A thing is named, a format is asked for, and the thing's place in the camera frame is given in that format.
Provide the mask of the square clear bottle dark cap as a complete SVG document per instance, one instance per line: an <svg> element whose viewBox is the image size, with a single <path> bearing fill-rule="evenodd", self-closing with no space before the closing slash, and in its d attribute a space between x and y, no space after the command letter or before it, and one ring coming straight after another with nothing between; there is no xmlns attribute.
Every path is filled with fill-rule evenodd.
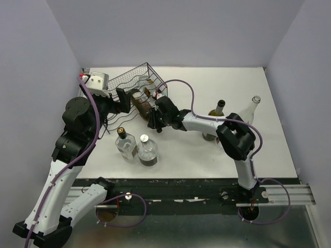
<svg viewBox="0 0 331 248"><path fill-rule="evenodd" d="M117 139L115 145L121 153L123 159L129 163L134 163L137 156L137 143L133 135L126 132L123 127L117 129Z"/></svg>

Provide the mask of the black wire wine rack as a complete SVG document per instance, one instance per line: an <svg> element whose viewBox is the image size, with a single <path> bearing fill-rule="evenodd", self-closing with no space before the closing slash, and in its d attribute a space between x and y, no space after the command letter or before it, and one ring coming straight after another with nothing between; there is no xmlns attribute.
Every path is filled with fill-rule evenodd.
<svg viewBox="0 0 331 248"><path fill-rule="evenodd" d="M115 101L119 100L116 90L123 89L130 96L128 114L112 114L104 125L104 133L115 131L122 124L132 121L138 115L148 116L149 109L155 106L155 93L168 95L168 87L162 86L163 79L145 62L123 74L108 80L108 91Z"/></svg>

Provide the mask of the tall clear frosted bottle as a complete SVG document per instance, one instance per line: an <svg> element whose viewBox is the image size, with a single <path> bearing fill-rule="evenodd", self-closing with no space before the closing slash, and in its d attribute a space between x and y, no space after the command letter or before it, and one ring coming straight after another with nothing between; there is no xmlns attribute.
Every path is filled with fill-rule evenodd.
<svg viewBox="0 0 331 248"><path fill-rule="evenodd" d="M239 112L239 117L246 123L253 124L254 113L261 102L260 96L254 96L248 106Z"/></svg>

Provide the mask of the green open wine bottle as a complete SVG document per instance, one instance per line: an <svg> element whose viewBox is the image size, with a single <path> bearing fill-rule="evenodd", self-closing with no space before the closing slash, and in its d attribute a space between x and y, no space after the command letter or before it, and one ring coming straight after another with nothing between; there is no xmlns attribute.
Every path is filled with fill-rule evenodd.
<svg viewBox="0 0 331 248"><path fill-rule="evenodd" d="M208 115L216 116L216 117L223 116L224 115L224 113L223 113L224 106L225 106L225 101L224 100L219 100L218 103L217 103L216 108L211 110L208 113ZM202 133L202 136L208 142L214 141L216 139L216 136L211 135L211 134L207 134L207 133Z"/></svg>

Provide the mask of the clear square bottle black label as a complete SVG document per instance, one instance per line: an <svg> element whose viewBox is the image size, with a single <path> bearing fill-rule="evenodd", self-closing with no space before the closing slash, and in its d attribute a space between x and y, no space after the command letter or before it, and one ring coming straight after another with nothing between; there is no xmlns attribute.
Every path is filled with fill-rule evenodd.
<svg viewBox="0 0 331 248"><path fill-rule="evenodd" d="M148 98L153 95L156 89L156 84L149 76L143 75L138 79L138 90L144 93Z"/></svg>

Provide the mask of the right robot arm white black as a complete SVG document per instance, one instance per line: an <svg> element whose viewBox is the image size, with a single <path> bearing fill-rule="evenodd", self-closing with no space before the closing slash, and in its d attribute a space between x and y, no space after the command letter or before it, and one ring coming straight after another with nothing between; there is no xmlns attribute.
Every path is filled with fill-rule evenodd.
<svg viewBox="0 0 331 248"><path fill-rule="evenodd" d="M256 136L253 126L232 113L227 117L197 115L193 110L179 110L169 97L156 100L156 106L149 110L147 126L161 132L170 126L175 130L198 131L218 137L225 153L234 160L238 175L238 197L250 202L257 196L259 183L253 169L253 149Z"/></svg>

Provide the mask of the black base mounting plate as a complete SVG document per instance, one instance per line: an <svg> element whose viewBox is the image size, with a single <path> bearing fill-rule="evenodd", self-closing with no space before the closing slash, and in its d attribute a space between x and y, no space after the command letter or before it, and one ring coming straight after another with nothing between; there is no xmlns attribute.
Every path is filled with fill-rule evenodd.
<svg viewBox="0 0 331 248"><path fill-rule="evenodd" d="M236 179L77 179L75 187L87 188L100 184L107 189L110 207L118 207L124 216L148 215L235 215L241 207L251 214L258 206L269 204L262 196L267 187L275 186L282 194L290 186L298 185L296 178L282 178L277 182L265 182L253 190L242 189Z"/></svg>

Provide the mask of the olive green wine bottle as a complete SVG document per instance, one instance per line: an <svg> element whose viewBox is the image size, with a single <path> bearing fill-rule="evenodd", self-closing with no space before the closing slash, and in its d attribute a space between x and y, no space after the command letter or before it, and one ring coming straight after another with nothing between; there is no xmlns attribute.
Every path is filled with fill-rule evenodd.
<svg viewBox="0 0 331 248"><path fill-rule="evenodd" d="M154 106L151 100L138 89L131 90L131 103L138 110L139 115L145 121L149 121L149 110Z"/></svg>

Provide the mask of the round clear bottle silver cap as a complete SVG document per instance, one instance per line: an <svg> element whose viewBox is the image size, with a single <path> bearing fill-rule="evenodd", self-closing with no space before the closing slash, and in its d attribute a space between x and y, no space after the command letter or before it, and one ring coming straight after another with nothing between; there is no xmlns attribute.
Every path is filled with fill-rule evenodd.
<svg viewBox="0 0 331 248"><path fill-rule="evenodd" d="M158 162L158 146L147 134L140 136L138 156L142 165L152 167Z"/></svg>

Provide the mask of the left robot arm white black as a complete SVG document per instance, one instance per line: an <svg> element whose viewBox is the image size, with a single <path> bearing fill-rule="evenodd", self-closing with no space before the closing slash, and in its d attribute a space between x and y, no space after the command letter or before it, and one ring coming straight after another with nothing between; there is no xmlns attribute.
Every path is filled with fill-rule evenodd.
<svg viewBox="0 0 331 248"><path fill-rule="evenodd" d="M73 228L94 205L109 204L115 192L105 179L99 178L92 187L70 204L65 200L77 175L95 147L102 124L109 113L129 113L131 94L116 89L119 97L75 97L63 113L64 132L55 143L50 171L39 199L25 221L18 222L13 233L32 240L34 247L63 247Z"/></svg>

